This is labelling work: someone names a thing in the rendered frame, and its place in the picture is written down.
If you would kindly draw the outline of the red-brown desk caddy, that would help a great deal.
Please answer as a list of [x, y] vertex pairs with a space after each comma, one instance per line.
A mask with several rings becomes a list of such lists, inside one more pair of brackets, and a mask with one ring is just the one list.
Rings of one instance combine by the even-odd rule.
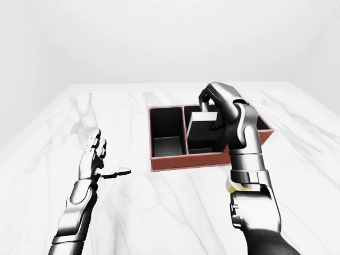
[[187, 140], [186, 132], [191, 115], [199, 110], [198, 105], [148, 108], [150, 160], [153, 172], [230, 163], [224, 137], [225, 129], [218, 130], [219, 136], [212, 140]]

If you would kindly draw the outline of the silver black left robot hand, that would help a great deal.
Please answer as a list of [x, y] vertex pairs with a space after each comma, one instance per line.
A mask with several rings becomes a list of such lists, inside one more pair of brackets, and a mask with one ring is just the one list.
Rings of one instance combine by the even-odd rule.
[[104, 179], [113, 179], [131, 173], [129, 168], [104, 166], [106, 147], [107, 141], [104, 138], [101, 138], [101, 130], [95, 129], [94, 133], [89, 137], [85, 152], [80, 160], [80, 180], [91, 179], [97, 182], [100, 177]]

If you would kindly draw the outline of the black book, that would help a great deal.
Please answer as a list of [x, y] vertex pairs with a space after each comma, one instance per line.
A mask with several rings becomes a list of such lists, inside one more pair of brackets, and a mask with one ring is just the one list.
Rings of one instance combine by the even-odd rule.
[[217, 120], [218, 112], [192, 112], [187, 128], [188, 141], [217, 140], [226, 128], [211, 130], [210, 127]]

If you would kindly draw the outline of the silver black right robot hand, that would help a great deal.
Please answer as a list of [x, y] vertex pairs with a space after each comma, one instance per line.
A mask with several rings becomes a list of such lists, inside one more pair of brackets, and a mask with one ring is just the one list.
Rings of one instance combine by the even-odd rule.
[[202, 112], [208, 111], [209, 100], [212, 99], [218, 108], [217, 120], [210, 126], [210, 130], [219, 130], [226, 123], [233, 123], [239, 116], [236, 103], [245, 103], [238, 91], [229, 85], [212, 82], [199, 95], [199, 105]]

